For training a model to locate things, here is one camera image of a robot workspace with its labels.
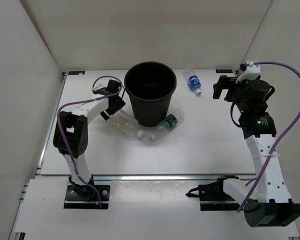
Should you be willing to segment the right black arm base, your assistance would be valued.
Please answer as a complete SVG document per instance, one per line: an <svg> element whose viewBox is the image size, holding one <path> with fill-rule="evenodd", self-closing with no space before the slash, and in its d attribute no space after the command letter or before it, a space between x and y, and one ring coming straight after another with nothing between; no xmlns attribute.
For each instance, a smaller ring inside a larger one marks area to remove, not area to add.
<svg viewBox="0 0 300 240"><path fill-rule="evenodd" d="M223 186L225 180L240 180L245 185L248 181L241 180L236 175L219 175L212 183L199 184L190 189L185 196L198 198L201 211L237 211L239 204L227 193Z"/></svg>

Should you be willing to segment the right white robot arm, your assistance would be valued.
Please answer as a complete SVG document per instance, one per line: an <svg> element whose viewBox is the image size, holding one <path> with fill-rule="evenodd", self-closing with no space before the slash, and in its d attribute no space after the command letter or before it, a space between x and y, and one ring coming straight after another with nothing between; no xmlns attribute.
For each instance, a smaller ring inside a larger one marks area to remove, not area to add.
<svg viewBox="0 0 300 240"><path fill-rule="evenodd" d="M243 183L228 178L215 186L214 193L220 200L232 197L250 227L286 227L300 217L300 204L293 202L286 187L275 146L275 123L266 111L275 88L259 77L239 82L222 75L213 85L213 98L219 99L223 90L227 90L225 101L240 112L237 126L249 148L256 179Z"/></svg>

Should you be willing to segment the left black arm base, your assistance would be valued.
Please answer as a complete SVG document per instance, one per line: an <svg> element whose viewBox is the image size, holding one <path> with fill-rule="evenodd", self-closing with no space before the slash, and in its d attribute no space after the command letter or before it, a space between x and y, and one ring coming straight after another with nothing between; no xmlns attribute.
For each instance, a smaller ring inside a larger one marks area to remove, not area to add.
<svg viewBox="0 0 300 240"><path fill-rule="evenodd" d="M68 178L63 208L107 210L110 200L110 182L95 181L92 178L89 183L94 183L94 187L98 190L99 195L94 188L72 182L72 177L70 176Z"/></svg>

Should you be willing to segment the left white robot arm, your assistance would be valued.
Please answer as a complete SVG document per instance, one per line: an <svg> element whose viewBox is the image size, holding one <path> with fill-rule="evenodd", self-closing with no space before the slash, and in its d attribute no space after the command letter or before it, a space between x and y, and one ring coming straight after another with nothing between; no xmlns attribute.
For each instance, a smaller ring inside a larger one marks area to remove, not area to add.
<svg viewBox="0 0 300 240"><path fill-rule="evenodd" d="M88 169L85 151L88 147L88 125L98 116L109 119L125 102L119 96L120 87L105 87L95 91L90 99L62 105L56 114L53 146L64 157L70 171L70 182L78 187L77 194L90 200L95 194L92 174Z"/></svg>

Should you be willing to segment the yellow label clear bottle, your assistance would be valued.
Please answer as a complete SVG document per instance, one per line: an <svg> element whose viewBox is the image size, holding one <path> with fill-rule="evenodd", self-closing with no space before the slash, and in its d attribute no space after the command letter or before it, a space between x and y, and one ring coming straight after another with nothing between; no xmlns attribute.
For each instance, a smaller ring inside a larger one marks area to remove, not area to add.
<svg viewBox="0 0 300 240"><path fill-rule="evenodd" d="M111 115L109 120L128 138L140 139L145 133L145 131L140 127L139 122L122 109Z"/></svg>

